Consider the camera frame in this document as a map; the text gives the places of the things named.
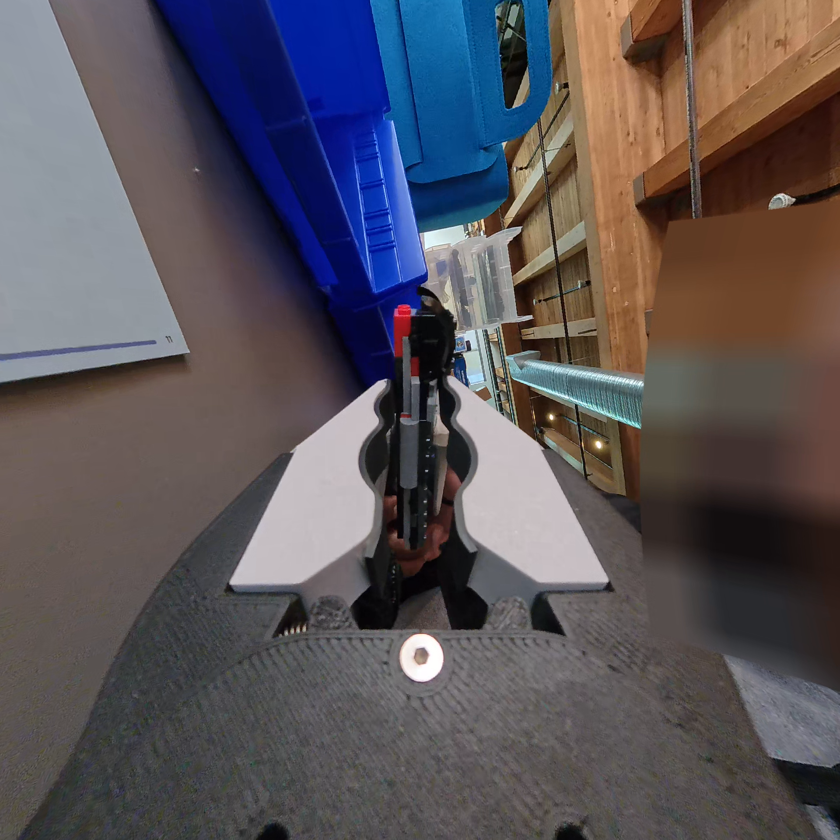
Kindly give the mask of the black grey toy brick assembly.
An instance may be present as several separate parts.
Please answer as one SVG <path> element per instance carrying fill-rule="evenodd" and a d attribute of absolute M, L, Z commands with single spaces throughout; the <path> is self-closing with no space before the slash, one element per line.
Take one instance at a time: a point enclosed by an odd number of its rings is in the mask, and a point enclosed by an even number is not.
<path fill-rule="evenodd" d="M 429 520 L 444 504 L 448 427 L 440 391 L 453 368 L 456 327 L 436 293 L 416 291 L 419 307 L 402 304 L 393 317 L 395 421 L 386 481 L 395 494 L 396 536 L 410 551 L 425 547 Z"/>

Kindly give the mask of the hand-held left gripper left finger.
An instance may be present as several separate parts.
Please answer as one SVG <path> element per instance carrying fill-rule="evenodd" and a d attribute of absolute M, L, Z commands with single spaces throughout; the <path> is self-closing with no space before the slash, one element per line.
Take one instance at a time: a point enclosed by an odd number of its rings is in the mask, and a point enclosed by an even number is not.
<path fill-rule="evenodd" d="M 355 601 L 369 587 L 364 552 L 382 502 L 363 477 L 363 451 L 389 384 L 375 383 L 295 447 L 229 580 L 235 592 Z"/>

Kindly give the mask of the person's right hand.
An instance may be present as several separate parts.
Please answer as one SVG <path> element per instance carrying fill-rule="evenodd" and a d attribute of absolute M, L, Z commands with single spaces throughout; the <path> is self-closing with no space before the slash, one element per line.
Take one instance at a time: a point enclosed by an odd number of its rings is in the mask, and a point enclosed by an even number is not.
<path fill-rule="evenodd" d="M 388 545 L 394 560 L 400 566 L 403 577 L 414 577 L 421 571 L 425 564 L 439 557 L 449 537 L 454 518 L 455 495 L 460 487 L 460 479 L 450 466 L 447 467 L 441 507 L 439 512 L 427 522 L 426 541 L 423 548 L 416 550 L 407 549 L 404 541 L 396 535 L 396 496 L 384 497 L 383 513 Z"/>

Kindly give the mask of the blue plastic storage bin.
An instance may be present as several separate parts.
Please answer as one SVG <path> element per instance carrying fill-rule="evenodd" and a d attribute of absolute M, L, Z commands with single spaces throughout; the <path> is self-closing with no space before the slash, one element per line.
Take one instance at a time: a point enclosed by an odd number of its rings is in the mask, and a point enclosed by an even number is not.
<path fill-rule="evenodd" d="M 371 2 L 158 5 L 319 285 L 415 306 L 426 268 Z"/>
<path fill-rule="evenodd" d="M 364 387 L 394 374 L 393 316 L 400 305 L 420 307 L 416 287 L 394 288 L 357 302 L 328 298 L 329 312 Z"/>

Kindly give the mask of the silver ventilation duct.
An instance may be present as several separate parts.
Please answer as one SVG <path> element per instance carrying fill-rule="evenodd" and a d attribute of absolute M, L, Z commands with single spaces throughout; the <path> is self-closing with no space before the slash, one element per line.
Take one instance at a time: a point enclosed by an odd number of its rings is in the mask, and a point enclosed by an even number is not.
<path fill-rule="evenodd" d="M 540 360 L 540 352 L 507 356 L 511 377 L 535 391 L 628 426 L 642 426 L 644 376 Z"/>

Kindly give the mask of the light blue instruction booklet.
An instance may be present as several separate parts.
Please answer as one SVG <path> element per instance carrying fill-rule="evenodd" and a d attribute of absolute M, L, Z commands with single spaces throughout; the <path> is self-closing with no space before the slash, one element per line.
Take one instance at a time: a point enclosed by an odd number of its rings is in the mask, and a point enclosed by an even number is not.
<path fill-rule="evenodd" d="M 48 2 L 1 2 L 1 382 L 189 353 Z"/>

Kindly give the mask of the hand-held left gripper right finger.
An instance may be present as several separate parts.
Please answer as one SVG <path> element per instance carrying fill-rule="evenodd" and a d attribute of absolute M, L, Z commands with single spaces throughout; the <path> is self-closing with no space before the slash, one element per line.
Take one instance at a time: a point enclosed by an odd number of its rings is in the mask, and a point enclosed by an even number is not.
<path fill-rule="evenodd" d="M 599 592 L 609 580 L 543 449 L 458 380 L 453 423 L 469 451 L 455 499 L 472 561 L 467 585 L 485 602 L 545 592 Z"/>

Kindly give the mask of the teal plastic container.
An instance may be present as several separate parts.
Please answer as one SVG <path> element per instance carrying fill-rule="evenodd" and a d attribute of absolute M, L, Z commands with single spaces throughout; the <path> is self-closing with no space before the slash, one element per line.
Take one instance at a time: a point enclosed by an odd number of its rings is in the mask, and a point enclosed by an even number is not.
<path fill-rule="evenodd" d="M 523 2 L 529 94 L 508 107 L 491 1 L 372 1 L 389 118 L 422 232 L 488 217 L 508 198 L 503 144 L 528 132 L 552 87 L 549 6 Z"/>

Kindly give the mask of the person's grey shirt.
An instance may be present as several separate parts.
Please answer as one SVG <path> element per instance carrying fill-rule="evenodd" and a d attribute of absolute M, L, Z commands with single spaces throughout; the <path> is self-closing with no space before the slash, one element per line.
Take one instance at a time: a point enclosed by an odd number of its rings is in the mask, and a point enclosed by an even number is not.
<path fill-rule="evenodd" d="M 820 838 L 839 838 L 839 695 L 747 660 L 724 658 L 766 753 Z"/>

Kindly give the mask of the clear plastic container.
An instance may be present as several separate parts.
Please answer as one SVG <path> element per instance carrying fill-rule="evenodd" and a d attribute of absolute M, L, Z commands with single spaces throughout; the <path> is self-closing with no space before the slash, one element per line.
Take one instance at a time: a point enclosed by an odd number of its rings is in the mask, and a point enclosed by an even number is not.
<path fill-rule="evenodd" d="M 531 319 L 518 314 L 508 252 L 521 230 L 510 227 L 425 250 L 425 287 L 452 313 L 457 333 Z"/>

